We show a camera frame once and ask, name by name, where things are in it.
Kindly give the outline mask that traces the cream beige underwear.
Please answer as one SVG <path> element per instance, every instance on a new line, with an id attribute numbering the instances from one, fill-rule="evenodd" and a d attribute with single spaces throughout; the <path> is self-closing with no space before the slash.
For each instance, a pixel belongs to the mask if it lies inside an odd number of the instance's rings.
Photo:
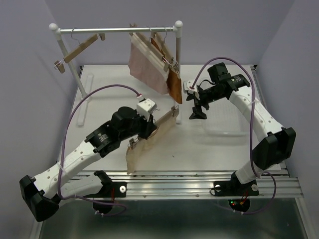
<path id="1" fill-rule="evenodd" d="M 168 132 L 176 125 L 176 119 L 179 111 L 168 112 L 155 122 L 158 127 L 147 139 L 138 137 L 137 139 L 130 139 L 126 151 L 127 174 L 132 174 L 136 170 L 136 165 L 142 155 L 150 151 L 155 145 L 164 139 Z"/>

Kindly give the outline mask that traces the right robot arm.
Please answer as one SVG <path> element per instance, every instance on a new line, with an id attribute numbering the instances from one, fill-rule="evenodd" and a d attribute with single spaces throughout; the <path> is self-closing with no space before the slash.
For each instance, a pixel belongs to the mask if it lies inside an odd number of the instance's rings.
<path id="1" fill-rule="evenodd" d="M 193 101 L 190 119 L 205 120 L 210 103 L 227 99 L 249 123 L 249 133 L 255 134 L 259 143 L 250 146 L 249 162 L 235 171 L 229 181 L 220 182 L 220 192 L 241 194 L 253 181 L 275 164 L 291 156 L 296 139 L 292 127 L 286 128 L 277 122 L 256 98 L 253 86 L 241 74 L 232 76 L 224 63 L 208 68 L 212 86 L 203 89 L 195 81 L 185 81 L 183 91 L 187 101 Z"/>

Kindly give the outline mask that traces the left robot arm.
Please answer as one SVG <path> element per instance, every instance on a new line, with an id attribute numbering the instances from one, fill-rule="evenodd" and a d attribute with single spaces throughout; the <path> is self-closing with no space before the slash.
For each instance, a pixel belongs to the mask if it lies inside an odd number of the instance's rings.
<path id="1" fill-rule="evenodd" d="M 120 107 L 112 118 L 90 133 L 69 155 L 36 176 L 24 176 L 19 181 L 21 195 L 33 216 L 43 222 L 53 216 L 65 203 L 73 199 L 110 197 L 101 204 L 101 213 L 112 210 L 115 197 L 126 196 L 126 183 L 116 183 L 103 171 L 71 182 L 71 179 L 90 164 L 118 149 L 122 141 L 135 135 L 147 139 L 156 129 L 152 113 L 157 108 L 147 101 L 136 109 Z"/>

